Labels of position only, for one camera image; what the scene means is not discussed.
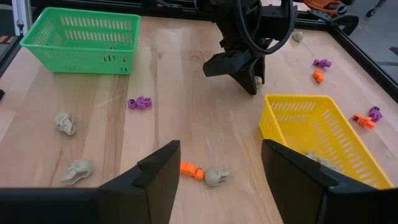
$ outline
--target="orange toy piece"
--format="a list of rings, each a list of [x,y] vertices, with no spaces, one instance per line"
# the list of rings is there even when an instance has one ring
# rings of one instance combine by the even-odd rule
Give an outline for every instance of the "orange toy piece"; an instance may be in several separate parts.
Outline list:
[[[191,162],[181,161],[180,172],[183,175],[187,175],[189,177],[194,177],[196,180],[203,180],[205,178],[205,171],[202,168],[197,168]]]
[[[317,81],[317,83],[321,83],[323,81],[323,73],[321,70],[316,69],[313,73],[313,78]]]
[[[356,121],[362,128],[373,129],[375,127],[375,123],[371,117],[363,116],[361,114],[354,114],[353,120]]]

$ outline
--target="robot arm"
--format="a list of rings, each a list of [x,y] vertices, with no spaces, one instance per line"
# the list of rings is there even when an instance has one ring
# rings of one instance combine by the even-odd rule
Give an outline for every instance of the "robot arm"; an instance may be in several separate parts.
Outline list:
[[[264,83],[264,56],[281,48],[294,29],[297,8],[292,0],[262,6],[260,0],[210,0],[225,52],[205,62],[207,77],[229,74],[249,94],[257,93],[255,77]],[[272,40],[279,40],[268,49]]]

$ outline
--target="wood grain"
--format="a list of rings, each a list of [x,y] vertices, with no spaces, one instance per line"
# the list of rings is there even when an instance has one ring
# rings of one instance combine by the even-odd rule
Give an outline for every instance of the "wood grain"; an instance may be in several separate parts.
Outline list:
[[[398,184],[398,105],[326,32],[303,30],[266,57],[266,84],[248,95],[232,78],[206,78],[202,65],[221,51],[210,22],[143,17],[130,76],[52,74],[21,49],[0,79],[0,186],[61,187],[75,159],[93,162],[93,175],[76,187],[99,186],[173,139],[182,159],[224,166],[219,187],[181,177],[170,223],[282,223],[261,162],[258,123],[268,93],[330,95],[347,118],[377,105],[375,130],[351,123],[387,175]],[[333,66],[317,85],[315,58]],[[153,107],[129,110],[126,100],[151,96]],[[69,137],[54,117],[76,118]]]

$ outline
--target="beige skull figure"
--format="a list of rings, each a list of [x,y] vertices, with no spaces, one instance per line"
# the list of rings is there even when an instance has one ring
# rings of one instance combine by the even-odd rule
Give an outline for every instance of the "beige skull figure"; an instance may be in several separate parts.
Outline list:
[[[55,124],[60,131],[71,136],[76,132],[76,126],[73,124],[73,118],[66,112],[61,112],[55,117]]]
[[[218,184],[227,179],[229,175],[228,169],[223,168],[209,168],[205,172],[205,181],[211,187],[216,187]]]
[[[68,168],[67,174],[61,180],[65,185],[73,185],[78,180],[86,178],[93,172],[93,165],[84,159],[75,160]]]

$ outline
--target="wooden table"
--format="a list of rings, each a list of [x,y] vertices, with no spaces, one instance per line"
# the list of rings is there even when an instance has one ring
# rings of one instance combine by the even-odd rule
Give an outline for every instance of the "wooden table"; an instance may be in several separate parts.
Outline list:
[[[183,160],[232,174],[216,188],[181,177],[170,223],[281,223],[260,155],[268,93],[330,95],[347,119],[379,106],[384,117],[374,130],[350,122],[398,184],[398,104],[328,33],[303,33],[300,44],[289,40],[266,57],[256,96],[227,75],[204,76],[203,62],[221,52],[210,22],[143,17],[130,76],[52,74],[21,49],[0,79],[0,186],[61,187],[75,159],[95,166],[75,187],[99,186],[180,139]],[[333,62],[321,85],[312,78],[315,58]],[[126,108],[139,95],[151,96],[153,107]],[[60,111],[76,118],[74,136],[55,128]]]

